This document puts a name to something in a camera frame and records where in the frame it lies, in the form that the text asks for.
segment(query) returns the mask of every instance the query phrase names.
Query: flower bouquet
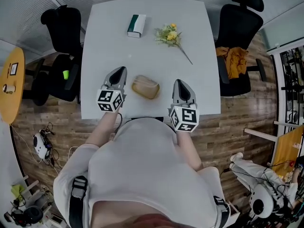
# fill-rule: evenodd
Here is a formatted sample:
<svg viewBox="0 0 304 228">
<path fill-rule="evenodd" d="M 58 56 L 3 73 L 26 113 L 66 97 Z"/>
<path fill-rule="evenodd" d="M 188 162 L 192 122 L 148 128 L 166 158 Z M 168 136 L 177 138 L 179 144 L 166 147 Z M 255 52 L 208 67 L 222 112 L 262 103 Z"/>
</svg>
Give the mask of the flower bouquet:
<svg viewBox="0 0 304 228">
<path fill-rule="evenodd" d="M 193 65 L 193 63 L 181 47 L 181 32 L 177 33 L 176 24 L 165 25 L 163 28 L 156 28 L 155 31 L 156 41 L 166 43 L 169 47 L 178 47 Z"/>
</svg>

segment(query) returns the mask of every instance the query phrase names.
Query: black strap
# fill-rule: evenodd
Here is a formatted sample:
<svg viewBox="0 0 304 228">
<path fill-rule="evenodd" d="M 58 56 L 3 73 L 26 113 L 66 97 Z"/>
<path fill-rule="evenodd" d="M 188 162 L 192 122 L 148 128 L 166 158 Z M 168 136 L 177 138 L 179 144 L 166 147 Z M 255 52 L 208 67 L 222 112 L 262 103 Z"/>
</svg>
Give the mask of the black strap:
<svg viewBox="0 0 304 228">
<path fill-rule="evenodd" d="M 71 228 L 83 228 L 84 197 L 87 179 L 84 176 L 75 177 L 70 198 L 69 222 Z"/>
<path fill-rule="evenodd" d="M 217 205 L 217 211 L 221 212 L 221 220 L 218 228 L 223 228 L 226 225 L 228 218 L 230 216 L 228 204 L 221 198 L 213 196 L 215 204 Z"/>
</svg>

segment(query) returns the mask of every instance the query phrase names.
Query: flower stem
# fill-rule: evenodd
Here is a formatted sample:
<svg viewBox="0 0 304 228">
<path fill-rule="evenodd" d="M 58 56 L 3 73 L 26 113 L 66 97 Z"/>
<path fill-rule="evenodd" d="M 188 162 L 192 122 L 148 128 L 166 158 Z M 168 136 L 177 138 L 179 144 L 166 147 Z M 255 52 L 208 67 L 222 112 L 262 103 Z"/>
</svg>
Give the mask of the flower stem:
<svg viewBox="0 0 304 228">
<path fill-rule="evenodd" d="M 183 48 L 181 48 L 180 45 L 177 45 L 179 47 L 179 49 L 181 50 L 181 52 L 186 56 L 186 58 L 189 60 L 189 62 L 193 65 L 193 63 L 191 62 L 190 58 L 187 56 L 186 52 L 183 50 Z"/>
</svg>

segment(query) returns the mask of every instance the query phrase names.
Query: green cup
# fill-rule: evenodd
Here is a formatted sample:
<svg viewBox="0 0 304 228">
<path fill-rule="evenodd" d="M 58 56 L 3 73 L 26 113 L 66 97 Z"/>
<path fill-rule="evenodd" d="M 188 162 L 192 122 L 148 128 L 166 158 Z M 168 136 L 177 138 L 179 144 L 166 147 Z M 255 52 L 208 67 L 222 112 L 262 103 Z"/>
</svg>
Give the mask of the green cup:
<svg viewBox="0 0 304 228">
<path fill-rule="evenodd" d="M 69 75 L 70 71 L 69 70 L 65 70 L 63 71 L 63 78 L 65 78 L 65 80 L 68 79 L 68 75 Z"/>
</svg>

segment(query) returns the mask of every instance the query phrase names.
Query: white table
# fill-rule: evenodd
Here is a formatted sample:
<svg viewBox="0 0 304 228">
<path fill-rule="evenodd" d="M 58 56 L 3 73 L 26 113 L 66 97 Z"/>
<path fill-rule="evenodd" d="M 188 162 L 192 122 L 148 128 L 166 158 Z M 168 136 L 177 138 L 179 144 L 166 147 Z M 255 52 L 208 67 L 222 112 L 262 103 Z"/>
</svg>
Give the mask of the white table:
<svg viewBox="0 0 304 228">
<path fill-rule="evenodd" d="M 127 36 L 133 14 L 146 14 L 141 38 Z M 155 28 L 177 24 L 181 45 L 193 65 L 174 47 L 155 41 Z M 97 90 L 113 69 L 128 70 L 120 112 L 124 117 L 167 116 L 173 84 L 185 81 L 196 93 L 200 114 L 220 113 L 219 73 L 205 4 L 195 0 L 114 0 L 92 7 L 85 34 L 81 70 L 81 115 L 97 119 L 104 114 L 95 103 Z M 147 100 L 131 89 L 144 75 L 160 84 L 156 99 Z"/>
</svg>

